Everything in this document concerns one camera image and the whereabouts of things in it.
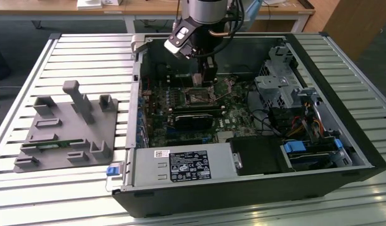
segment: power supply label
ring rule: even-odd
[[[207,151],[170,153],[172,182],[211,179]]]

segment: wooden desk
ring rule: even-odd
[[[292,32],[300,32],[312,9],[298,0],[290,6],[262,7],[256,20],[294,20]],[[120,6],[78,10],[76,0],[0,0],[0,20],[123,20],[128,33],[135,33],[135,20],[174,20],[178,0],[123,0]]]
[[[123,14],[126,2],[123,0],[120,6],[103,5],[103,8],[78,10],[76,0],[0,0],[0,15],[96,16],[115,12]]]

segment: floor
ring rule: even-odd
[[[60,33],[124,33],[122,21],[44,21],[43,29],[35,29],[30,21],[0,21],[0,52],[10,64],[12,74],[0,86],[22,86],[42,52],[50,34]],[[136,32],[170,32],[171,21],[136,22]],[[386,95],[386,27],[375,37],[358,62],[359,68]],[[16,98],[19,88],[0,89],[0,124]]]

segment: blue tab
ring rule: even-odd
[[[107,176],[118,176],[119,175],[119,167],[118,166],[110,166],[107,168]]]
[[[340,141],[339,139],[335,139],[335,140],[334,140],[334,143],[335,143],[338,149],[342,149],[342,148],[343,148],[343,144],[342,144],[342,141]]]
[[[286,149],[286,153],[290,153],[292,151],[287,143],[283,145],[283,148]]]
[[[286,152],[304,152],[306,147],[302,141],[288,141],[284,146]]]

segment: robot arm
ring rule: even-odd
[[[252,23],[262,0],[187,0],[188,17],[174,29],[164,47],[176,57],[196,58],[203,86],[216,74],[215,54],[231,42],[246,19]]]

